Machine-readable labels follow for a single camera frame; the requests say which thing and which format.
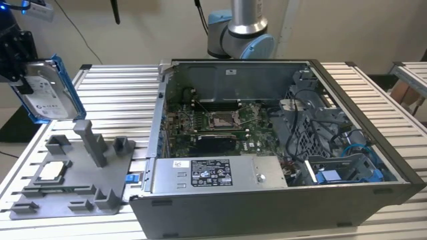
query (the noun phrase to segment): gray cable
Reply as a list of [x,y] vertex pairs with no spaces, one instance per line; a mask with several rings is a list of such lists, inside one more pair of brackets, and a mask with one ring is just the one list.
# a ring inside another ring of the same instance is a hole
[[73,28],[77,30],[77,32],[79,32],[79,34],[80,34],[80,36],[81,36],[81,39],[83,39],[83,41],[84,41],[84,44],[85,44],[85,46],[87,46],[87,48],[88,48],[88,50],[92,52],[92,54],[93,54],[93,55],[95,55],[95,57],[97,58],[97,60],[99,60],[100,64],[101,64],[101,65],[104,65],[104,63],[103,63],[103,61],[101,61],[100,57],[97,56],[97,54],[95,53],[95,51],[93,51],[93,50],[92,50],[92,48],[89,47],[89,44],[88,44],[88,42],[87,42],[87,39],[85,39],[85,37],[83,36],[83,34],[81,34],[81,32],[80,32],[80,30],[79,30],[79,28],[77,28],[76,24],[73,23],[73,21],[72,21],[72,20],[71,20],[71,18],[68,17],[68,15],[67,15],[67,13],[65,13],[65,11],[64,11],[64,9],[63,9],[63,7],[61,7],[61,5],[60,5],[59,1],[57,1],[57,0],[55,0],[55,3],[57,4],[57,6],[59,6],[59,8],[60,8],[60,11],[64,13],[64,16],[65,16],[65,18],[68,19],[68,21],[71,22],[71,24],[72,24]]

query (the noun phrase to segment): hard drive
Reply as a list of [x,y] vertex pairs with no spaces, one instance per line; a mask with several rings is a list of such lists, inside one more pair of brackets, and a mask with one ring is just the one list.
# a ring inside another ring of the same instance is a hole
[[25,80],[33,90],[21,94],[12,86],[31,120],[45,124],[51,120],[79,120],[87,116],[77,92],[59,56],[25,64]]

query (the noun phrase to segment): screw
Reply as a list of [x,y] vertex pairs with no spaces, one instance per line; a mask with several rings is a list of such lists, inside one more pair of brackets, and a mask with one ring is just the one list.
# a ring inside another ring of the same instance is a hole
[[265,176],[263,174],[256,174],[256,180],[259,183],[263,183],[265,181]]

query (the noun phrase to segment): blue cable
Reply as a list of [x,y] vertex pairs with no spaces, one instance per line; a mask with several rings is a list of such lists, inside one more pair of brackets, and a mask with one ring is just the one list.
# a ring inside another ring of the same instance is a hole
[[371,149],[369,149],[367,146],[364,146],[363,144],[355,143],[355,144],[351,144],[349,146],[347,146],[345,149],[344,149],[344,151],[341,151],[340,157],[344,157],[347,151],[348,151],[352,147],[360,147],[360,148],[364,148],[364,149],[367,150],[367,152],[372,155],[372,157],[373,157],[373,159],[375,159],[373,165],[376,166],[376,164],[377,164],[377,162],[379,162],[379,161],[377,161],[377,158],[376,158],[376,155],[375,155],[375,153],[371,151]]

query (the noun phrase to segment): white sticker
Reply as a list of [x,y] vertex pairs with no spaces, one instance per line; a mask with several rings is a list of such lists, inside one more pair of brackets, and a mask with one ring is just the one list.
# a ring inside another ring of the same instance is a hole
[[227,69],[225,70],[225,75],[236,75],[237,74],[237,70],[236,69]]
[[189,168],[189,161],[175,160],[173,168]]
[[33,94],[25,94],[36,112],[49,119],[65,119],[68,113],[51,83],[40,76],[25,77]]

